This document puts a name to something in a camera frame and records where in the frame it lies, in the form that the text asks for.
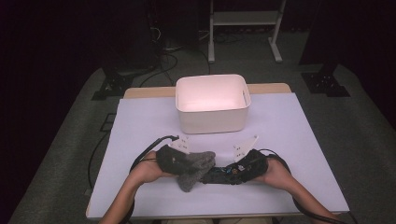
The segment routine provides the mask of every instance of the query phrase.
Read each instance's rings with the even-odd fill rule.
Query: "white rack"
[[[282,62],[279,50],[277,49],[276,39],[279,33],[280,23],[282,22],[283,11],[286,0],[282,0],[278,11],[239,11],[239,12],[215,12],[213,1],[210,1],[210,27],[209,27],[209,50],[208,60],[210,63],[215,61],[215,48],[213,42],[213,27],[221,25],[274,25],[274,33],[268,38],[271,50],[277,63]]]

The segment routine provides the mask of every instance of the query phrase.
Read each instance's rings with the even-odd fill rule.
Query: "dark background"
[[[277,5],[275,0],[219,0],[216,7]],[[335,52],[393,127],[395,9],[390,0],[289,0],[281,26],[283,31],[310,30],[301,64],[323,63]],[[1,2],[0,17],[0,222],[5,223],[88,77],[105,65],[155,65],[158,47],[150,41],[149,24],[161,25],[175,38],[184,30],[188,39],[180,41],[190,43],[197,29],[208,27],[208,1],[12,0]]]

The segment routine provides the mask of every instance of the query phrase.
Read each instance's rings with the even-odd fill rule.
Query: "white paper sheet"
[[[233,162],[233,145],[257,134],[260,138],[256,149],[275,151],[287,162],[295,178],[329,210],[349,211],[296,95],[252,94],[251,100],[244,130],[189,135],[191,152],[214,151],[217,166],[225,166]],[[179,128],[175,98],[120,100],[88,218],[104,215],[134,159],[156,139],[170,134],[185,135]],[[197,183],[185,193],[174,178],[160,178],[143,185],[135,199],[133,217],[298,213],[287,192],[257,182],[238,186]]]

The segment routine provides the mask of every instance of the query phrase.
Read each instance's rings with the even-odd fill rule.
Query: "gray carpet floor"
[[[343,191],[351,212],[360,224],[394,223],[396,220],[396,133],[362,89],[358,78],[339,65],[334,72],[350,97],[312,94],[302,72],[316,72],[319,65],[298,65],[308,33],[280,33],[277,45],[283,63],[275,63],[267,43],[270,34],[235,35],[240,41],[216,44],[216,61],[211,74],[239,74],[247,83],[284,82],[296,92],[318,143]],[[207,44],[200,46],[207,54]],[[180,77],[209,73],[203,53],[181,50],[172,53],[177,66],[168,71]],[[163,67],[175,60],[163,57]],[[149,76],[134,80],[138,87]],[[87,177],[89,160],[105,133],[101,126],[115,113],[120,97],[92,101],[105,79],[101,69],[94,72],[70,108],[62,127],[21,200],[10,223],[96,223],[85,217],[90,200]],[[145,87],[169,86],[164,75],[145,82]],[[106,152],[108,136],[92,160],[94,184]],[[353,223],[348,215],[341,219]],[[308,223],[305,217],[284,217],[281,223]]]

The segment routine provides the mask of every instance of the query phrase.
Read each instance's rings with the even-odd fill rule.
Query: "white plastic bin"
[[[251,100],[245,79],[236,74],[183,77],[176,107],[183,133],[227,133],[245,127]]]

